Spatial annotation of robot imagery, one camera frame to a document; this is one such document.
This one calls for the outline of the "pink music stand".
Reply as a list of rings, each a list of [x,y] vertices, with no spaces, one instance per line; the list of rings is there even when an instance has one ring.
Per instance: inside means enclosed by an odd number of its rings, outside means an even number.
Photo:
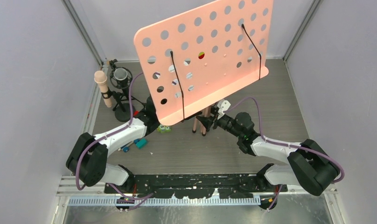
[[[272,9],[271,0],[216,0],[136,32],[161,124],[175,125],[268,75]]]

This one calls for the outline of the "black round-base microphone stand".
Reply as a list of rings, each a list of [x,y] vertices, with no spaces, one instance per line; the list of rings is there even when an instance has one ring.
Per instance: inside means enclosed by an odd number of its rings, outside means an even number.
[[[112,108],[115,118],[120,122],[128,122],[131,118],[129,99],[132,99],[128,95],[118,92],[107,90],[101,92],[102,99],[108,108]]]

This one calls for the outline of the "pink foam microphone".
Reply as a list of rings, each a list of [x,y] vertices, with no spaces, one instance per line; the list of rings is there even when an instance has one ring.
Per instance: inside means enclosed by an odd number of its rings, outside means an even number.
[[[94,81],[97,83],[98,88],[101,92],[101,96],[104,100],[105,105],[108,108],[112,107],[112,92],[107,84],[107,76],[102,70],[98,70],[94,74]]]

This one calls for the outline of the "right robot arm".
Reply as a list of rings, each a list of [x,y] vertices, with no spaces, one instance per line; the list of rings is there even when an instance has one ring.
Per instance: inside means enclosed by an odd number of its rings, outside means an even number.
[[[252,156],[269,157],[283,162],[283,166],[269,165],[261,170],[257,186],[262,191],[270,191],[275,185],[297,185],[314,196],[319,196],[332,184],[342,170],[323,149],[311,139],[302,143],[290,143],[261,136],[254,130],[251,116],[238,113],[235,118],[197,116],[207,131],[218,127],[237,137],[239,149]]]

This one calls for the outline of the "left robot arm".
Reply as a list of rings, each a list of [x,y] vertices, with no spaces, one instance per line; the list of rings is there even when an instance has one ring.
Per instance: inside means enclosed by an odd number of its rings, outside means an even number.
[[[67,158],[67,169],[78,175],[87,187],[105,182],[116,185],[122,193],[129,193],[134,186],[132,172],[122,165],[108,164],[107,158],[122,146],[148,136],[160,125],[150,96],[144,108],[128,124],[94,136],[81,134]]]

